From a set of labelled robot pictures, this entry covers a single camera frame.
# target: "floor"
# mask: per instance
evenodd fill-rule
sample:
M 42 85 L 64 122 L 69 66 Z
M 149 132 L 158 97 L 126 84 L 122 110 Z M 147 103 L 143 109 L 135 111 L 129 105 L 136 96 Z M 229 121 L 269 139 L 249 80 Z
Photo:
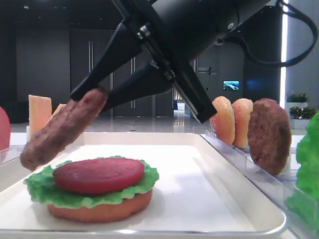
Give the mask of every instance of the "floor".
M 12 124 L 12 132 L 26 132 L 28 123 Z M 184 104 L 178 103 L 178 110 L 171 118 L 97 118 L 86 131 L 89 132 L 176 132 L 205 133 L 211 130 L 209 122 L 200 124 L 184 113 Z M 292 129 L 293 135 L 305 135 L 302 129 Z

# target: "ceiling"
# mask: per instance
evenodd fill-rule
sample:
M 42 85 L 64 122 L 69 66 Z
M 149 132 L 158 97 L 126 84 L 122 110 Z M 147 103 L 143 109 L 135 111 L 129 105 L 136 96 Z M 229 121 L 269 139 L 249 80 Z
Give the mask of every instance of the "ceiling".
M 0 0 L 0 21 L 17 27 L 114 30 L 121 20 L 111 0 Z

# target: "wall sign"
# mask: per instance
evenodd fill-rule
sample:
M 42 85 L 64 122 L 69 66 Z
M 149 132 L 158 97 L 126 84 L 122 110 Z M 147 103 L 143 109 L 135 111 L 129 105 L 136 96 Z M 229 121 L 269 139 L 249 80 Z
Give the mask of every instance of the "wall sign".
M 212 67 L 199 67 L 198 73 L 199 74 L 208 74 L 209 76 L 217 76 L 217 71 L 212 71 Z

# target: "burger patty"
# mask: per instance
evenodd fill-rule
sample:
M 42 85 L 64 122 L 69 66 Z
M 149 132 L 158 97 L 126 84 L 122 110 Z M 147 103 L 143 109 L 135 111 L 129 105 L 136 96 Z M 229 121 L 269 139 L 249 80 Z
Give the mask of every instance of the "burger patty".
M 70 100 L 26 144 L 20 155 L 21 164 L 33 171 L 50 162 L 93 122 L 107 99 L 106 90 L 98 87 L 87 92 L 78 102 Z
M 253 161 L 272 175 L 281 173 L 287 163 L 291 140 L 286 111 L 274 100 L 256 101 L 248 125 Z

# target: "bottom bun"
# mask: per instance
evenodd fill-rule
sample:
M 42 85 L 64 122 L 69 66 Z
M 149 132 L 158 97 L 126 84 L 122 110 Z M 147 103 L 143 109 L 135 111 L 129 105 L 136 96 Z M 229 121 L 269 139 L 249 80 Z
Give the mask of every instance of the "bottom bun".
M 132 199 L 125 199 L 120 204 L 101 204 L 94 208 L 57 208 L 48 205 L 49 212 L 59 218 L 83 223 L 110 223 L 121 221 L 145 209 L 151 201 L 153 191 L 136 194 Z
M 235 116 L 229 99 L 217 97 L 212 102 L 217 113 L 209 119 L 211 129 L 224 143 L 231 146 L 235 139 Z
M 237 148 L 248 147 L 248 124 L 250 113 L 253 111 L 253 102 L 241 98 L 232 104 L 235 114 L 235 140 L 233 145 Z

